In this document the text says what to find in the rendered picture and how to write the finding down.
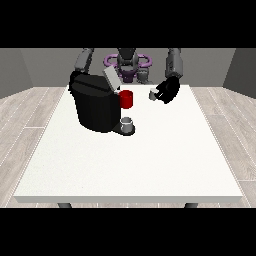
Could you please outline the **red pod holder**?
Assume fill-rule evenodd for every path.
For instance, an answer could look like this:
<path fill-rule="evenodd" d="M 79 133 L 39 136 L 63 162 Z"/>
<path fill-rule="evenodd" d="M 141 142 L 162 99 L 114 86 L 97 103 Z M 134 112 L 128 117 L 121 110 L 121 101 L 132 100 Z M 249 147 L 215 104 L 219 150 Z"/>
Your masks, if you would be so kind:
<path fill-rule="evenodd" d="M 119 92 L 120 107 L 129 109 L 133 106 L 133 92 L 130 90 L 122 90 Z"/>

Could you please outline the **pale grey machine lid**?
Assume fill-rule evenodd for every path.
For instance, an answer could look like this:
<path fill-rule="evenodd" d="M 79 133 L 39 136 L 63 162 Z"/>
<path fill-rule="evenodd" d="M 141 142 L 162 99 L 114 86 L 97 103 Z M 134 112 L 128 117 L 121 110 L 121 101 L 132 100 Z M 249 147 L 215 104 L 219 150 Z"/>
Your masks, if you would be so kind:
<path fill-rule="evenodd" d="M 121 81 L 113 66 L 105 68 L 103 70 L 103 75 L 113 91 L 116 91 L 120 87 Z"/>

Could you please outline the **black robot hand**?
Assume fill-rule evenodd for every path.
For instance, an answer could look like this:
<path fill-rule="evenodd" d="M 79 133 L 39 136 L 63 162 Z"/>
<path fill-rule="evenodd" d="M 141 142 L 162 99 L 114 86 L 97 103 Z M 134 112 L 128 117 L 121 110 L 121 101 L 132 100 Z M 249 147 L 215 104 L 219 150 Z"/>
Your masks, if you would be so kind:
<path fill-rule="evenodd" d="M 72 92 L 72 85 L 74 83 L 80 83 L 81 82 L 81 75 L 82 75 L 82 72 L 80 72 L 80 71 L 73 71 L 70 74 L 69 89 L 68 89 L 69 92 Z"/>
<path fill-rule="evenodd" d="M 179 79 L 175 76 L 169 77 L 162 83 L 160 83 L 156 89 L 158 90 L 155 93 L 155 97 L 163 101 L 165 104 L 168 104 L 172 101 L 178 94 L 180 89 Z"/>

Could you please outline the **black coffee machine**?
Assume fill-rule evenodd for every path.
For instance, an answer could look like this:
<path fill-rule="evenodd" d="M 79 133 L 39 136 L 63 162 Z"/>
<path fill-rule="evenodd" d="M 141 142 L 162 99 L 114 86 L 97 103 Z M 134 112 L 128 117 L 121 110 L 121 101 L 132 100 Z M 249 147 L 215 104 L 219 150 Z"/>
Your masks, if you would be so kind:
<path fill-rule="evenodd" d="M 72 85 L 79 123 L 85 128 L 100 133 L 116 132 L 123 136 L 135 133 L 121 131 L 120 97 L 111 90 L 104 76 L 82 73 L 81 82 Z"/>

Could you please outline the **small grey cup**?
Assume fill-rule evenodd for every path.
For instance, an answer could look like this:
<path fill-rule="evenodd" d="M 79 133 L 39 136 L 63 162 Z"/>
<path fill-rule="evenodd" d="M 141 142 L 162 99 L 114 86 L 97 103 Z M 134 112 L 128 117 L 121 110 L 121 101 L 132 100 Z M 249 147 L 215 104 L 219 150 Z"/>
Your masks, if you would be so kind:
<path fill-rule="evenodd" d="M 123 117 L 120 120 L 121 123 L 121 131 L 124 133 L 129 133 L 133 129 L 133 121 L 130 117 Z"/>

